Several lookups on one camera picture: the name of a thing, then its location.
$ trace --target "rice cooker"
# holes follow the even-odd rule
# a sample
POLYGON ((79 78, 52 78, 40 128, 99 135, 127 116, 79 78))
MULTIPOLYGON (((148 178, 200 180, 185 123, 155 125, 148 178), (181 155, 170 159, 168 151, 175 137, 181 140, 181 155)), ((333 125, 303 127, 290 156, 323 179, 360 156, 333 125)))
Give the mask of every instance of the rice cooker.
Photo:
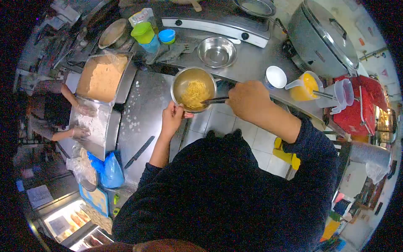
POLYGON ((358 56, 346 30, 317 2, 304 0, 291 17, 289 39, 317 75, 357 76, 358 56))

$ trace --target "stove knob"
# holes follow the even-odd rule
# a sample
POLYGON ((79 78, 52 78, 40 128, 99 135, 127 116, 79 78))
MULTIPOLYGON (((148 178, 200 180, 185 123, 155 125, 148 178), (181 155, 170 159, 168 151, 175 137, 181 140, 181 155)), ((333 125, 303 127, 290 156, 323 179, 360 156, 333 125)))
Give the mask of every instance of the stove knob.
POLYGON ((249 34, 247 34, 246 32, 241 34, 241 37, 243 40, 247 40, 249 38, 249 34))

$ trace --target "yellow noodles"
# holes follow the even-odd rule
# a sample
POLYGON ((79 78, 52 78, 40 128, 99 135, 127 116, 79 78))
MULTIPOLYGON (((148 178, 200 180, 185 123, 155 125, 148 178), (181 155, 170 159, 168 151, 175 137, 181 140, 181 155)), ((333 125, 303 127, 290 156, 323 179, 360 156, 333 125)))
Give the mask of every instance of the yellow noodles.
POLYGON ((201 81, 191 81, 185 92, 181 95, 182 103, 188 108, 195 109, 203 107, 201 103, 210 98, 206 85, 201 81))

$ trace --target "blue cutting board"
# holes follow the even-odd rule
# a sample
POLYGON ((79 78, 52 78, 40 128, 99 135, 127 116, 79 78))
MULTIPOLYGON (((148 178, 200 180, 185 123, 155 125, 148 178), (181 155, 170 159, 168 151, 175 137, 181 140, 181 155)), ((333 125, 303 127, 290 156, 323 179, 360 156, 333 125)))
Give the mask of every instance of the blue cutting board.
POLYGON ((97 188, 93 192, 87 191, 79 184, 80 194, 83 199, 105 217, 108 217, 108 195, 97 188))

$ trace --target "blue plastic bag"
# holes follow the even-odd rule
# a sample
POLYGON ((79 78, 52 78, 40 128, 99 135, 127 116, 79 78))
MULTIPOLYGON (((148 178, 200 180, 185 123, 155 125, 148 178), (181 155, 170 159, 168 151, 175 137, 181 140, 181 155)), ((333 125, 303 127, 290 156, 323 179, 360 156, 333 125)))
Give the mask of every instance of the blue plastic bag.
POLYGON ((91 154, 91 152, 87 151, 88 158, 91 162, 92 167, 97 171, 97 173, 101 173, 104 170, 104 162, 91 154))
POLYGON ((100 172, 101 184, 106 188, 120 187, 125 181, 122 168, 115 157, 115 153, 109 154, 104 162, 104 170, 100 172))

